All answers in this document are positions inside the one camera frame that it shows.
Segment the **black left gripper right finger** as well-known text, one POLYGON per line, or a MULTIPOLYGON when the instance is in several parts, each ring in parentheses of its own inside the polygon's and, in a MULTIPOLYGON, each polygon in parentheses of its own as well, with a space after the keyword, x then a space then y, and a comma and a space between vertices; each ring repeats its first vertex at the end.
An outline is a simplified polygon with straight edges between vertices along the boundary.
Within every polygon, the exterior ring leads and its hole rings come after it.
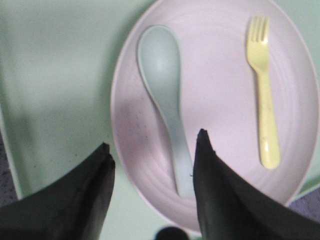
POLYGON ((319 223, 272 200, 227 166, 206 130, 194 162, 197 218, 204 240, 318 240, 319 223))

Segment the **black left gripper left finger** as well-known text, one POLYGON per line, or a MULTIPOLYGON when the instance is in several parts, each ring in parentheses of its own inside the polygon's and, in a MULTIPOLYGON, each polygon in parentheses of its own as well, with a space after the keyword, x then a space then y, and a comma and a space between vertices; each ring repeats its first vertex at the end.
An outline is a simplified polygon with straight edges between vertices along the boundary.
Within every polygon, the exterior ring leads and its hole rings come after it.
POLYGON ((102 143, 46 188, 0 209, 2 240, 97 240, 115 183, 115 161, 102 143))

